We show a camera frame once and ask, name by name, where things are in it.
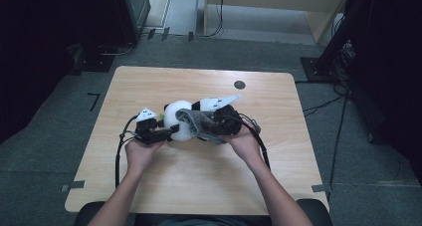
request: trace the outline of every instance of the white object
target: white object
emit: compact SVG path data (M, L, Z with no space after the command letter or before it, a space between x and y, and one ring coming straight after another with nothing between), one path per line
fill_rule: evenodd
M183 121L180 121L176 118L176 112L181 109L192 110L192 103L188 101L177 101L167 106L164 113L164 127L171 128L175 124L179 124L179 131L173 133L171 138L174 140L188 140L192 138L192 135L189 130L189 124Z
M142 110L142 112L139 113L139 115L136 118L136 122L139 121L143 121L146 119L151 119L151 118L155 118L157 116L157 114L151 110L149 110L148 108L144 108Z
M209 98L199 101L200 110L202 112L213 112L218 109L225 107L226 105L234 102L235 100L241 98L241 95L233 95L225 98Z

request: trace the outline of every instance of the white sphere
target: white sphere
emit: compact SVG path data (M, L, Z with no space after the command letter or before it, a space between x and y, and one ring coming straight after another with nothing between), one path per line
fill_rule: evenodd
M179 124L179 131L172 134L174 140L188 140L192 138L189 130L189 124L176 118L176 112L181 109L192 110L192 103L188 101L177 101L167 106L164 112L164 127L171 128L175 124Z

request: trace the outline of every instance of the person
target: person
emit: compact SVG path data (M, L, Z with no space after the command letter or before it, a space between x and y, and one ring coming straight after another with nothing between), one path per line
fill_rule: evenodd
M257 141L245 126L242 126L236 135L221 135L220 137L232 145L236 154L245 161L254 174L273 225L312 225L301 206L270 171L261 156ZM125 224L142 173L152 161L154 153L162 145L164 142L146 146L133 139L125 146L126 175L89 225Z

